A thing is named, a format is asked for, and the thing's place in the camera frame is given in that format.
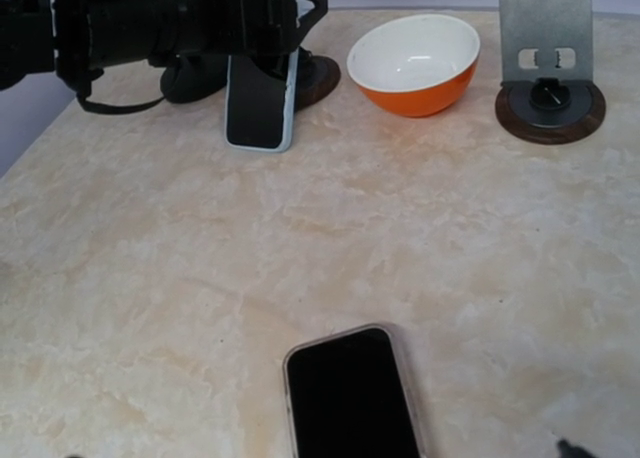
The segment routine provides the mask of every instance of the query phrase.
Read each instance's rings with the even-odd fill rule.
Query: white phone case
[[[282,126],[282,141],[280,142],[280,145],[277,148],[259,148],[259,147],[252,147],[252,146],[234,145],[229,141],[227,122],[229,117],[229,92],[231,87],[227,86],[224,134],[225,134],[225,139],[227,141],[227,144],[229,144],[229,146],[239,150],[261,151],[264,153],[283,153],[291,147],[291,142],[293,140],[293,119],[294,119],[294,109],[295,109],[295,101],[296,101],[296,82],[298,79],[299,53],[300,51],[299,49],[297,49],[296,51],[294,51],[289,55],[287,86],[285,91],[284,109],[282,110],[284,121]],[[231,60],[232,58],[229,58],[229,72],[228,72],[227,82],[231,80]]]

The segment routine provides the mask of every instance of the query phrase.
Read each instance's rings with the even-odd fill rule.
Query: brown wooden base
[[[591,111],[579,122],[562,128],[540,128],[533,126],[514,113],[509,105],[510,88],[502,88],[496,99],[496,116],[498,121],[512,135],[540,145],[566,145],[583,140],[592,135],[604,122],[607,113],[607,102],[600,89],[590,84],[589,91],[593,95]]]
[[[325,99],[340,83],[340,67],[331,58],[313,56],[308,76],[299,76],[296,85],[295,111],[301,111]]]

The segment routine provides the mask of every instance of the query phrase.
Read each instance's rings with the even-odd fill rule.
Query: table
[[[335,11],[343,66],[415,11]],[[230,149],[222,93],[127,117],[72,104],[0,181],[0,455],[284,457],[281,363],[402,330],[430,458],[640,456],[640,27],[598,18],[587,141],[497,124],[495,12],[464,99],[387,114],[345,76],[282,155]],[[144,64],[96,100],[158,94]]]

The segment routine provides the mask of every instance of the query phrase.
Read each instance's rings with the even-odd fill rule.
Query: black knob
[[[559,111],[571,104],[571,91],[556,79],[541,79],[531,89],[529,101],[540,110]]]

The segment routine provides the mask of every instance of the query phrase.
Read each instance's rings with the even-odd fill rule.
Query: black phone screen
[[[298,458],[419,458],[389,335],[294,352],[286,365]]]
[[[267,150],[278,148],[285,127],[286,93],[285,80],[269,76],[250,57],[234,56],[227,90],[229,143]]]

